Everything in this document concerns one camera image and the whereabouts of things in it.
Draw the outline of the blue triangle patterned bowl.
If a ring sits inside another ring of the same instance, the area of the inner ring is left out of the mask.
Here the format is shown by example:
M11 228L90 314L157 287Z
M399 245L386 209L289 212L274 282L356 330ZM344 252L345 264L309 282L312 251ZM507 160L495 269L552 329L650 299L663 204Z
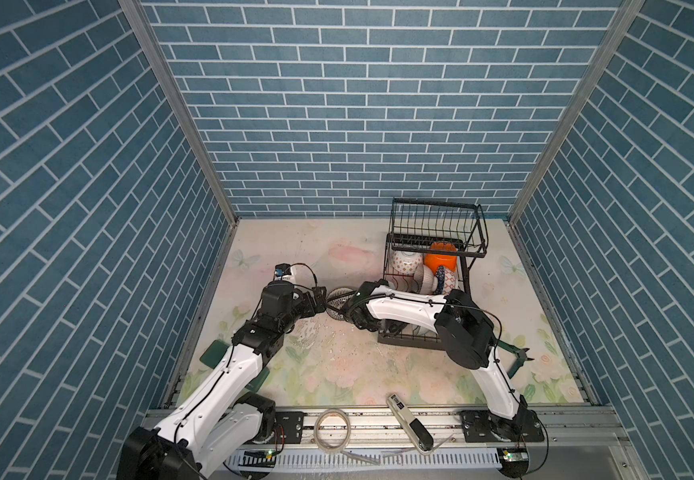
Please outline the blue triangle patterned bowl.
M458 288L458 278L456 273L446 266L439 266L435 272L436 287L435 295L448 295Z

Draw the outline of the red striped ceramic bowl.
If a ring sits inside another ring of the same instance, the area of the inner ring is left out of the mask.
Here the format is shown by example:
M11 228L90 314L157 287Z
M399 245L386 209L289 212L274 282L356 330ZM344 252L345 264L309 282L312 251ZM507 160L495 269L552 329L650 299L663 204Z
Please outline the red striped ceramic bowl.
M424 263L417 266L413 278L418 287L419 294L431 295L436 291L438 278Z

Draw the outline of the orange plastic bowl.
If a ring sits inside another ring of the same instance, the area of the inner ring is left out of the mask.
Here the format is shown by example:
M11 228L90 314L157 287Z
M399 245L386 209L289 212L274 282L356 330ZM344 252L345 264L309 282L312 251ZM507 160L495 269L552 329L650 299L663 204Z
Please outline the orange plastic bowl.
M433 242L430 246L430 251L424 256L424 264L427 265L433 273L436 272L439 266L446 266L455 272L458 263L457 252L456 246L451 242Z

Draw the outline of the green patterned ceramic bowl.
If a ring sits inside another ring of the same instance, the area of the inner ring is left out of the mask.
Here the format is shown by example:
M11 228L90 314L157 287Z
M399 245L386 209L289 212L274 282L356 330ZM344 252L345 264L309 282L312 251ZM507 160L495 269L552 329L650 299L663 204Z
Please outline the green patterned ceramic bowl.
M393 251L390 260L391 273L399 276L413 276L423 261L424 255L421 252Z

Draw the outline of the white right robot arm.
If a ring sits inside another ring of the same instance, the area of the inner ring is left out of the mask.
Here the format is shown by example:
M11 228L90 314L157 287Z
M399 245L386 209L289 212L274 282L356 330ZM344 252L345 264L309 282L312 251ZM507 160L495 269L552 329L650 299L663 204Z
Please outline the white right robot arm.
M478 384L489 427L498 439L515 443L546 439L537 414L502 367L495 318L464 291L422 295L394 290L385 281L365 282L334 310L359 329L381 331L389 322L400 322L435 332L449 359L468 370Z

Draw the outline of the black wire dish rack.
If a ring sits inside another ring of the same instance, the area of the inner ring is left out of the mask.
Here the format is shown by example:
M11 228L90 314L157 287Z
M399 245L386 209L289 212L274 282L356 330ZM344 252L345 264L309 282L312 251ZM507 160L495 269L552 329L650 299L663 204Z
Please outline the black wire dish rack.
M469 294L470 272L489 247L478 204L395 198L385 239L383 278L406 293Z

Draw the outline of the grey dotted ceramic bowl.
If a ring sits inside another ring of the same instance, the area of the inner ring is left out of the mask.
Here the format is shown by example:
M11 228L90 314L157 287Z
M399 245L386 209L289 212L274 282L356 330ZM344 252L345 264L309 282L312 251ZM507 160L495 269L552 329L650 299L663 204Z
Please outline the grey dotted ceramic bowl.
M327 294L326 313L337 321L344 321L343 309L356 291L351 287L337 287Z

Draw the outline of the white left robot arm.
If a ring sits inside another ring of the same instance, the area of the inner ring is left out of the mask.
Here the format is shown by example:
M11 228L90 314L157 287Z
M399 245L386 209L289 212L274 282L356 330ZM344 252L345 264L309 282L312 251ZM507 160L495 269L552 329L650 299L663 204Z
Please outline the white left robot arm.
M154 428L136 428L120 454L118 479L207 479L244 443L275 428L275 402L243 391L295 323L323 313L327 289L273 280L211 374Z

